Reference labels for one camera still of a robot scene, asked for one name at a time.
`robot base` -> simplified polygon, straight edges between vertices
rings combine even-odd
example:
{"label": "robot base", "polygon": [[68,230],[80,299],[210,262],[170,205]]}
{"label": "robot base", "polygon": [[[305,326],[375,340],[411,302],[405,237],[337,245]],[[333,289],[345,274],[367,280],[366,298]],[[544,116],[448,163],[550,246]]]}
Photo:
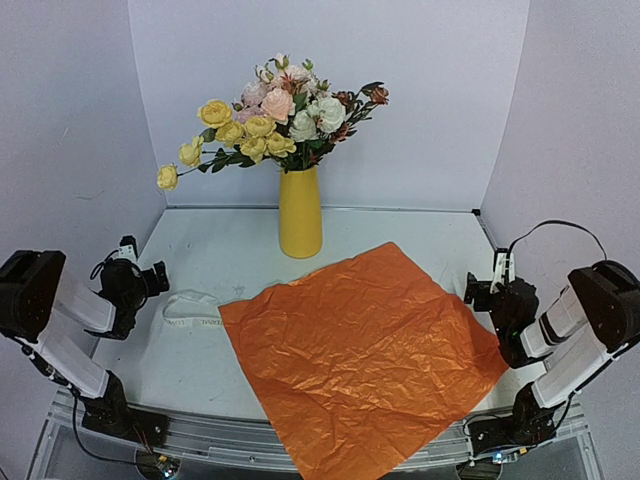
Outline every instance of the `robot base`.
{"label": "robot base", "polygon": [[169,419],[166,415],[129,407],[122,382],[107,370],[109,380],[104,396],[80,397],[85,406],[82,426],[87,430],[140,443],[146,437],[151,447],[164,444]]}
{"label": "robot base", "polygon": [[509,434],[514,431],[513,416],[478,420],[471,422],[467,428],[475,456],[500,451],[502,448],[537,445],[555,435],[553,423],[547,425],[545,422],[543,425],[538,425],[531,433],[521,430],[514,435],[516,438],[512,438]]}
{"label": "robot base", "polygon": [[[161,447],[164,445],[169,427],[169,418],[166,415],[137,410],[135,408],[129,408],[129,411],[133,415],[136,429],[138,429],[141,435],[144,434],[143,438],[146,437],[150,447]],[[119,428],[116,430],[113,428],[113,425],[104,423],[93,415],[85,414],[82,419],[82,426],[93,432],[140,443],[140,438],[133,427],[122,433],[119,431]]]}

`orange cloth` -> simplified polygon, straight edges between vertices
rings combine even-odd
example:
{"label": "orange cloth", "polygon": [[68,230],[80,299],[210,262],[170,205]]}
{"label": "orange cloth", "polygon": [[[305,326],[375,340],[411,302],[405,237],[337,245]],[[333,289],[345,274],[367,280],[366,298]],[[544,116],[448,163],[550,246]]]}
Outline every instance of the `orange cloth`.
{"label": "orange cloth", "polygon": [[383,476],[507,369],[497,338],[393,243],[220,313],[306,480]]}

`pink rose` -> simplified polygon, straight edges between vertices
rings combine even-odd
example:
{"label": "pink rose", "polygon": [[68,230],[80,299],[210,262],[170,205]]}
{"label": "pink rose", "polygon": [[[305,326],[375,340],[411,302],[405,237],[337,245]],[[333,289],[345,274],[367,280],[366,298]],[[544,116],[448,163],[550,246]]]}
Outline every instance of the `pink rose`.
{"label": "pink rose", "polygon": [[264,117],[264,112],[260,107],[244,108],[236,113],[236,122],[244,125],[251,117]]}
{"label": "pink rose", "polygon": [[267,93],[261,107],[268,115],[275,118],[278,123],[287,123],[289,114],[295,111],[293,97],[281,88],[275,88]]}
{"label": "pink rose", "polygon": [[247,107],[257,107],[264,100],[266,94],[267,85],[264,82],[247,83],[242,92],[242,103]]}

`white backdrop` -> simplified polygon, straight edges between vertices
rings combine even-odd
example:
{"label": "white backdrop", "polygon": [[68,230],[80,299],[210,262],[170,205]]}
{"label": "white backdrop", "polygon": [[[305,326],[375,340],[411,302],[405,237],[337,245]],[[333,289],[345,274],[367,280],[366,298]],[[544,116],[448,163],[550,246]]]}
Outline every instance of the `white backdrop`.
{"label": "white backdrop", "polygon": [[[238,99],[253,66],[309,57],[335,89],[385,81],[390,105],[321,168],[331,205],[479,207],[511,102],[528,0],[129,0],[160,165],[203,129],[198,106]],[[274,204],[273,163],[184,177],[169,204]]]}

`white wall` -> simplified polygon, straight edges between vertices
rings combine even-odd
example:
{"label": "white wall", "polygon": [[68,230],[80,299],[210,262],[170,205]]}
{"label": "white wall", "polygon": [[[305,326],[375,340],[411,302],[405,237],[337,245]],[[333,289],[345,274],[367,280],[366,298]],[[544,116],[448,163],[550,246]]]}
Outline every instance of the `white wall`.
{"label": "white wall", "polygon": [[[126,0],[3,0],[0,65],[0,262],[60,249],[86,279],[123,234],[144,244],[165,207]],[[0,338],[0,466],[11,479],[24,478],[53,392]]]}
{"label": "white wall", "polygon": [[[531,2],[515,94],[482,209],[507,245],[546,218],[591,228],[640,276],[640,9],[633,1]],[[546,227],[516,252],[543,304],[575,267],[599,259],[592,240]],[[606,478],[638,478],[640,348],[581,399]]]}
{"label": "white wall", "polygon": [[[325,204],[477,208],[504,131],[528,0],[130,0],[159,164],[202,131],[197,107],[239,99],[278,51],[336,89],[387,82],[390,105],[321,169]],[[184,178],[170,204],[277,203],[275,166]]]}

